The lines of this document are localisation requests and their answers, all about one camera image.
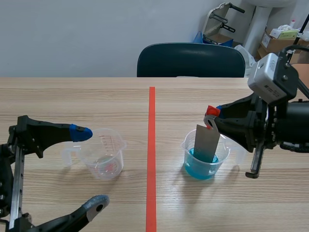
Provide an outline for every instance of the blue gripper fingertip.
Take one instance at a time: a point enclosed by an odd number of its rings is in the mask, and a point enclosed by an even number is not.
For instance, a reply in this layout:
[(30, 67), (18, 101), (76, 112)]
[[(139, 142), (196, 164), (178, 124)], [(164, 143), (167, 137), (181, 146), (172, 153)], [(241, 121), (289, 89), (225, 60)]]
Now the blue gripper fingertip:
[(70, 136), (73, 142), (81, 142), (92, 137), (92, 131), (85, 127), (79, 127), (74, 124), (70, 125)]

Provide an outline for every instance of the white tissue box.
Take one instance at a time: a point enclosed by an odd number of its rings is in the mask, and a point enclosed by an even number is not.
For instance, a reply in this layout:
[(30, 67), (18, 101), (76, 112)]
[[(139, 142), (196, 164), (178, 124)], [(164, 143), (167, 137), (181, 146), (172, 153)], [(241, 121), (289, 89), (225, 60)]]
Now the white tissue box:
[(275, 39), (290, 39), (290, 38), (296, 38), (298, 32), (299, 32), (298, 30), (273, 29), (271, 30), (269, 35), (274, 37)]

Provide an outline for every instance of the white pillar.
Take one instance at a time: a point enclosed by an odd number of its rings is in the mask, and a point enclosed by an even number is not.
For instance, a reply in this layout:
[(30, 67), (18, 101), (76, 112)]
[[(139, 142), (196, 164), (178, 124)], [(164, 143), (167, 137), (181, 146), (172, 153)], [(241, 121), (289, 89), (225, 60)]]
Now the white pillar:
[(255, 14), (243, 44), (244, 48), (246, 48), (252, 56), (255, 56), (259, 43), (262, 40), (271, 9), (272, 7), (260, 6), (257, 6), (255, 9)]

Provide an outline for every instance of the measuring cup with blue liquid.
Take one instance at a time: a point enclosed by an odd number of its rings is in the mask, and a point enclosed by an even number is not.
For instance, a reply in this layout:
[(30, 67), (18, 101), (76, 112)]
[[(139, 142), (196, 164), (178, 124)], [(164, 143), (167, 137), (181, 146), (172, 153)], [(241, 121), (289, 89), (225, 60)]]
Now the measuring cup with blue liquid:
[(201, 180), (212, 178), (222, 163), (228, 158), (231, 150), (237, 153), (236, 164), (241, 164), (243, 162), (246, 150), (223, 135), (220, 135), (212, 163), (197, 159), (197, 155), (194, 154), (195, 135), (196, 130), (189, 132), (182, 143), (182, 148), (184, 149), (184, 166), (192, 177)]

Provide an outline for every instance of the plastic measuring cup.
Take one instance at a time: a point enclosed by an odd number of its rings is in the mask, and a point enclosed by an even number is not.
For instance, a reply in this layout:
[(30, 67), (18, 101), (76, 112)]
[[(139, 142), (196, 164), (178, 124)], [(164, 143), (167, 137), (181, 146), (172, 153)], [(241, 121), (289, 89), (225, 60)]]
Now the plastic measuring cup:
[(233, 140), (220, 135), (213, 163), (198, 160), (194, 157), (195, 134), (196, 130), (189, 132), (182, 143), (182, 148), (184, 149), (184, 166), (192, 177), (202, 180), (212, 178), (222, 163), (228, 158), (231, 149), (238, 152), (236, 158), (238, 163), (244, 159), (246, 150)]
[(70, 155), (76, 152), (93, 176), (97, 179), (112, 179), (118, 176), (124, 166), (122, 150), (126, 142), (112, 129), (97, 129), (87, 141), (71, 143), (61, 152), (66, 165), (71, 166)]

